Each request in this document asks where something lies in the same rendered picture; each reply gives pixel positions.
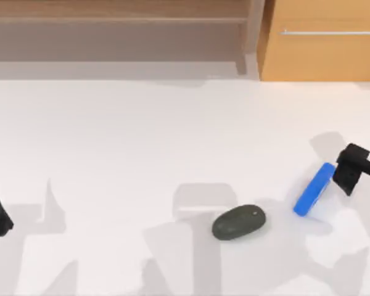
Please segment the blue oblong bar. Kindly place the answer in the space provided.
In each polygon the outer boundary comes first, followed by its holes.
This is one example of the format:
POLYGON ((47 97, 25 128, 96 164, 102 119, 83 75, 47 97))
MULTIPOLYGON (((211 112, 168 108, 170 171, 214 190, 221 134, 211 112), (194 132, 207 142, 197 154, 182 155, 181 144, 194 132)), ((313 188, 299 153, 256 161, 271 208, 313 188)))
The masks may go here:
POLYGON ((331 163, 323 163, 319 170, 306 185, 303 192, 298 197, 293 211, 300 217, 307 216, 315 203, 320 198, 326 187, 329 185, 334 173, 335 166, 331 163))

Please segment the wooden cupboard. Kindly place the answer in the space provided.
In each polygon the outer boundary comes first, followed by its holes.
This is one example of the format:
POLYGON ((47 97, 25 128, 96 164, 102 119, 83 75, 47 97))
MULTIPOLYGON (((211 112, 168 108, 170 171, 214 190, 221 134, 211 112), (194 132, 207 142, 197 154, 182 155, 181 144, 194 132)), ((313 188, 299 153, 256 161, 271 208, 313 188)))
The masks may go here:
POLYGON ((370 31, 370 0, 265 0, 257 45, 262 81, 370 81, 370 36, 287 36, 370 31))

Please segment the dark grey computer mouse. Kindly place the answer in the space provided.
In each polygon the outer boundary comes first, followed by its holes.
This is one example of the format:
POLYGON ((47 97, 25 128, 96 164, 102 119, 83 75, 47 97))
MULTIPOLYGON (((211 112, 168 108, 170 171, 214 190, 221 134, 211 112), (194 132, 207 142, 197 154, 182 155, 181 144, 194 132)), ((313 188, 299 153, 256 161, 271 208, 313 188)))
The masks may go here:
POLYGON ((259 230, 265 223, 266 214, 259 206, 240 205, 215 219, 212 234, 220 241, 231 241, 259 230))

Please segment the open wooden shelf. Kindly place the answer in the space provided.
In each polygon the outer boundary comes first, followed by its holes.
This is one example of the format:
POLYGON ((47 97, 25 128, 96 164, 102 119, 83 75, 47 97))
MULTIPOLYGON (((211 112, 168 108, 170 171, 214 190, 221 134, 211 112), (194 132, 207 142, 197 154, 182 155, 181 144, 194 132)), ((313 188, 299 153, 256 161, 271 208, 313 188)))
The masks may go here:
POLYGON ((0 62, 231 62, 265 0, 0 0, 0 62))

